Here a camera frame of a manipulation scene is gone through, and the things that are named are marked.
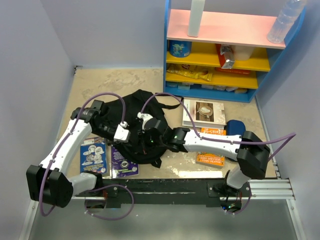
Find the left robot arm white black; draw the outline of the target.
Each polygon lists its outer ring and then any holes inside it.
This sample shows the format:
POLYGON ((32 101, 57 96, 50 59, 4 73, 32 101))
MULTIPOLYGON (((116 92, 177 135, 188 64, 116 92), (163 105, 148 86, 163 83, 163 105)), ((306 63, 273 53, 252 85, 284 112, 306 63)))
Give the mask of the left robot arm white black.
POLYGON ((101 173, 87 170, 71 178, 66 177, 68 168, 81 144, 90 134, 112 137, 115 127, 103 126, 105 103, 94 100, 90 107, 71 114, 68 126, 56 146, 39 165, 30 165, 26 179, 30 198, 45 204, 64 208, 73 196, 88 192, 99 196, 104 190, 101 173))

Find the black student backpack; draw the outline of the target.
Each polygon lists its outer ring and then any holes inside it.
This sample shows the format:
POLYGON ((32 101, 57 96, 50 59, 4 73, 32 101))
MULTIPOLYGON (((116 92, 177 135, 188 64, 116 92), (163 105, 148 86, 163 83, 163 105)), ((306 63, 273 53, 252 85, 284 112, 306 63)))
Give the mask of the black student backpack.
MULTIPOLYGON (((123 97, 125 102, 124 120, 128 123, 130 138, 128 143, 115 143, 113 146, 129 161, 136 164, 151 164, 159 168, 161 166, 161 156, 166 150, 160 149, 152 150, 151 152, 142 152, 138 137, 138 131, 141 130, 141 123, 137 118, 137 114, 152 95, 152 92, 139 89, 123 97)), ((122 119, 122 112, 123 106, 119 99, 105 102, 102 105, 100 119, 101 121, 118 125, 122 119)))

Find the blue cartoon book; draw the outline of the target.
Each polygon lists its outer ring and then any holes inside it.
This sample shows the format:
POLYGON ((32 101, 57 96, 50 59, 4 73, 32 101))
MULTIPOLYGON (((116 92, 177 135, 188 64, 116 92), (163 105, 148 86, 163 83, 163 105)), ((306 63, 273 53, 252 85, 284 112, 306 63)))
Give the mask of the blue cartoon book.
POLYGON ((80 146, 80 172, 107 172, 107 148, 103 137, 91 137, 80 146))

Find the purple book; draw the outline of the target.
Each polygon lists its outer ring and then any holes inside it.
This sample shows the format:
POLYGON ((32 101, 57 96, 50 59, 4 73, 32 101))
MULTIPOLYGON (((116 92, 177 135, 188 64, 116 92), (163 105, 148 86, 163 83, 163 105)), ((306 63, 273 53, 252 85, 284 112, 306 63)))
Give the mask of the purple book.
POLYGON ((121 153, 111 147, 111 176, 113 179, 126 178, 139 174, 139 165, 125 159, 121 153))

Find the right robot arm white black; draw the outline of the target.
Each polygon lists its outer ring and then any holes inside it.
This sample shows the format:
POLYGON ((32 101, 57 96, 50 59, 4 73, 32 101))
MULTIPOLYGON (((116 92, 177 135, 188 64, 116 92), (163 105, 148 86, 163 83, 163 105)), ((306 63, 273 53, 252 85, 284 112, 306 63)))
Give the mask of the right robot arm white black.
POLYGON ((237 162, 229 170, 216 191, 235 196, 249 180, 263 180, 269 161, 270 148, 251 131, 243 135, 210 135, 189 128, 170 128, 155 117, 139 120, 141 136, 153 147, 171 152, 204 152, 221 155, 237 162))

